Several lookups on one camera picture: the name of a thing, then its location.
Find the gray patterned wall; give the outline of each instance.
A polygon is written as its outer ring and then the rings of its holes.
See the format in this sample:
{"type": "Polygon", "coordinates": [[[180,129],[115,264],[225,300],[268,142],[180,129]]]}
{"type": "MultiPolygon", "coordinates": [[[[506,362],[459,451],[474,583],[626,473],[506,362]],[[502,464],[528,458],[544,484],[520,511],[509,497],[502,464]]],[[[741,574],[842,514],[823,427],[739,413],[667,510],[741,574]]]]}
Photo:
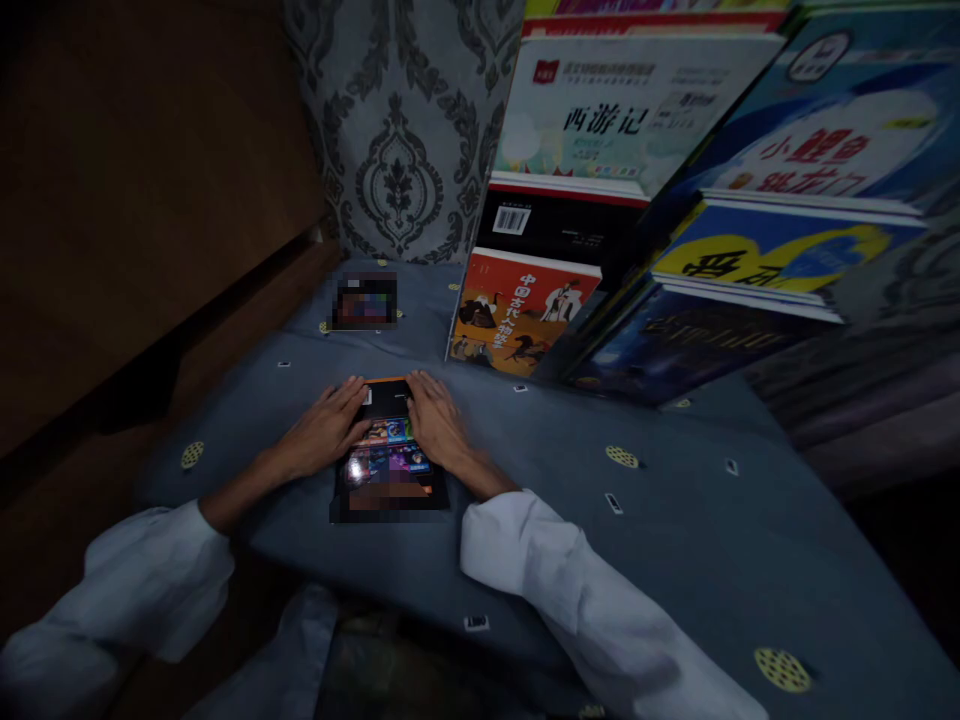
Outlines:
{"type": "Polygon", "coordinates": [[[340,244],[464,262],[510,89],[524,0],[285,0],[340,244]]]}

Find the book cover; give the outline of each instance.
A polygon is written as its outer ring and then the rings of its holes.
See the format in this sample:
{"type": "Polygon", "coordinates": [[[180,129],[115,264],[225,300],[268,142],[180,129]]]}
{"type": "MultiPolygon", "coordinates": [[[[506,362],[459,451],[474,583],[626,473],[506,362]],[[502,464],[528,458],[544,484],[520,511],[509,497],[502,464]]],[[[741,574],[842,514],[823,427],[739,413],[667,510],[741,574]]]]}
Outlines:
{"type": "Polygon", "coordinates": [[[661,286],[565,380],[582,390],[660,405],[830,327],[661,286]]]}
{"type": "Polygon", "coordinates": [[[767,34],[527,41],[496,169],[630,180],[652,198],[781,44],[767,34]]]}
{"type": "Polygon", "coordinates": [[[639,12],[617,15],[552,15],[528,18],[522,37],[646,35],[652,33],[774,32],[786,10],[757,12],[639,12]]]}
{"type": "Polygon", "coordinates": [[[654,272],[812,292],[926,230],[910,217],[766,203],[729,205],[698,203],[677,228],[654,272]]]}
{"type": "Polygon", "coordinates": [[[533,194],[491,182],[477,246],[601,265],[640,220],[646,203],[639,205],[597,195],[533,194]]]}
{"type": "Polygon", "coordinates": [[[599,282],[599,268],[476,248],[450,357],[530,376],[599,282]]]}
{"type": "Polygon", "coordinates": [[[635,12],[785,10],[790,0],[528,0],[526,17],[635,12]]]}
{"type": "Polygon", "coordinates": [[[960,182],[957,5],[816,10],[671,192],[900,200],[960,182]]]}

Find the hand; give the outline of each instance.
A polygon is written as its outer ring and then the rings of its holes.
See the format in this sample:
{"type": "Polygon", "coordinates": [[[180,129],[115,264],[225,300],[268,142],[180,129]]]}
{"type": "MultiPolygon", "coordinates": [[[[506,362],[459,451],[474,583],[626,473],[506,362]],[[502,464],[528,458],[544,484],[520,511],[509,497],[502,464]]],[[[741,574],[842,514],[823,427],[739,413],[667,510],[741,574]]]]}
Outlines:
{"type": "Polygon", "coordinates": [[[520,488],[467,441],[460,410],[447,386],[422,370],[406,376],[413,398],[407,399],[413,437],[434,462],[456,475],[479,500],[520,488]]]}
{"type": "Polygon", "coordinates": [[[281,438],[264,453],[281,482],[307,477],[332,465],[370,429],[370,421],[354,423],[367,396],[362,377],[350,377],[339,390],[331,385],[281,438]]]}

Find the blue book cover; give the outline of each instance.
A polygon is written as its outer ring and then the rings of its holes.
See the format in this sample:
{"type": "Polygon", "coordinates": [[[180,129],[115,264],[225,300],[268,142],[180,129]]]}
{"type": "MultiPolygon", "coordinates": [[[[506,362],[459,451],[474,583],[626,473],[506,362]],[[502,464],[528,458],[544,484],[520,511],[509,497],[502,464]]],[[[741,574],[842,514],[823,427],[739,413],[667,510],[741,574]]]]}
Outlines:
{"type": "Polygon", "coordinates": [[[811,292],[925,230],[912,217],[703,200],[653,270],[811,292]]]}
{"type": "Polygon", "coordinates": [[[944,211],[960,183],[960,9],[815,11],[671,193],[878,197],[944,211]]]}
{"type": "Polygon", "coordinates": [[[660,405],[831,327],[836,326],[659,287],[565,380],[583,390],[660,405]]]}

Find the white sleeve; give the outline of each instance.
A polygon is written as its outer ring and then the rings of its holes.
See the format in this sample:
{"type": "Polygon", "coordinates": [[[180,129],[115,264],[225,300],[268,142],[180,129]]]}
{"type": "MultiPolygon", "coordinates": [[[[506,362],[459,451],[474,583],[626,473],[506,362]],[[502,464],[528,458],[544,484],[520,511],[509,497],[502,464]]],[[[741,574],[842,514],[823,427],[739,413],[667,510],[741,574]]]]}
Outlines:
{"type": "Polygon", "coordinates": [[[659,605],[591,549],[583,530],[529,490],[467,509],[460,567],[533,605],[615,715],[767,717],[659,605]]]}
{"type": "Polygon", "coordinates": [[[87,548],[80,584],[0,653],[12,717],[99,716],[136,651],[177,662],[197,644],[232,573],[229,540],[195,500],[110,528],[87,548]]]}

